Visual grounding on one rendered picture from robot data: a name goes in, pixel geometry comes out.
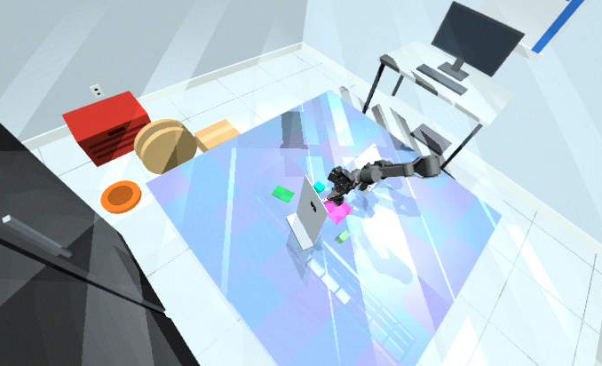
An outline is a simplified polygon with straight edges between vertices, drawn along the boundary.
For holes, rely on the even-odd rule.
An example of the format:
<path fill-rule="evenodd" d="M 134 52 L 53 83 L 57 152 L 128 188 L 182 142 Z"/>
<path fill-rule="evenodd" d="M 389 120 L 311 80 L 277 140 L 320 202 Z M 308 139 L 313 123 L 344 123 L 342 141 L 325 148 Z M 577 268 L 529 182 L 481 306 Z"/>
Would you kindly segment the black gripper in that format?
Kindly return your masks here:
<path fill-rule="evenodd" d="M 338 176 L 343 176 L 345 179 L 342 178 L 339 181 L 335 181 L 334 187 L 332 187 L 327 199 L 340 206 L 345 200 L 343 195 L 348 195 L 351 190 L 354 190 L 359 185 L 359 180 L 346 169 L 342 169 Z"/>

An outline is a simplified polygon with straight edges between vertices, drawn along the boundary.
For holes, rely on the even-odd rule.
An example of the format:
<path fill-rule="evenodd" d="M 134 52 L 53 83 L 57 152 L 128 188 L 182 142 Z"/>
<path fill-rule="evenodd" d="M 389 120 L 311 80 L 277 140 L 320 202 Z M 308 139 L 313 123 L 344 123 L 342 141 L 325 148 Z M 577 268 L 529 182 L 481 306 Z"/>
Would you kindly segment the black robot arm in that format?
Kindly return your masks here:
<path fill-rule="evenodd" d="M 343 169 L 341 166 L 333 168 L 328 176 L 328 181 L 335 184 L 335 181 L 345 179 L 343 176 L 338 176 L 339 172 Z M 414 174 L 416 172 L 420 176 Z M 431 179 L 438 177 L 441 174 L 440 170 L 440 159 L 435 155 L 422 155 L 418 156 L 410 163 L 392 163 L 391 161 L 377 160 L 371 164 L 368 162 L 363 165 L 361 169 L 352 171 L 358 180 L 361 182 L 373 185 L 378 183 L 380 179 L 386 179 L 387 177 L 418 177 L 420 179 Z"/>

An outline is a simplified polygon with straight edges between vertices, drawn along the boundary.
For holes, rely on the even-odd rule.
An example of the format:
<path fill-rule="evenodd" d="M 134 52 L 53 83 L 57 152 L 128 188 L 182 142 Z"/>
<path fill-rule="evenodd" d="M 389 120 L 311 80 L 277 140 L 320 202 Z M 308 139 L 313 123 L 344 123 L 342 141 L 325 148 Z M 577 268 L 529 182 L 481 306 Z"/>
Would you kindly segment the small green block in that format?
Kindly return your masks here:
<path fill-rule="evenodd" d="M 338 238 L 337 240 L 342 244 L 343 242 L 345 242 L 348 238 L 349 238 L 349 233 L 345 230 Z"/>

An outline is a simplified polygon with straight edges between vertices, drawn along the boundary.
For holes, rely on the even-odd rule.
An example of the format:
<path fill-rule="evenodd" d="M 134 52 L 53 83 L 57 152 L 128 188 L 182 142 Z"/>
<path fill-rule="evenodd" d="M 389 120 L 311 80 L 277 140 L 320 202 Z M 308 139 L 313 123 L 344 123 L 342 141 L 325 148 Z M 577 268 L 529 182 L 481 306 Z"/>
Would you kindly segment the small cyan cube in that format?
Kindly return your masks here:
<path fill-rule="evenodd" d="M 318 181 L 315 185 L 313 185 L 313 188 L 318 194 L 320 194 L 324 190 L 325 186 Z"/>

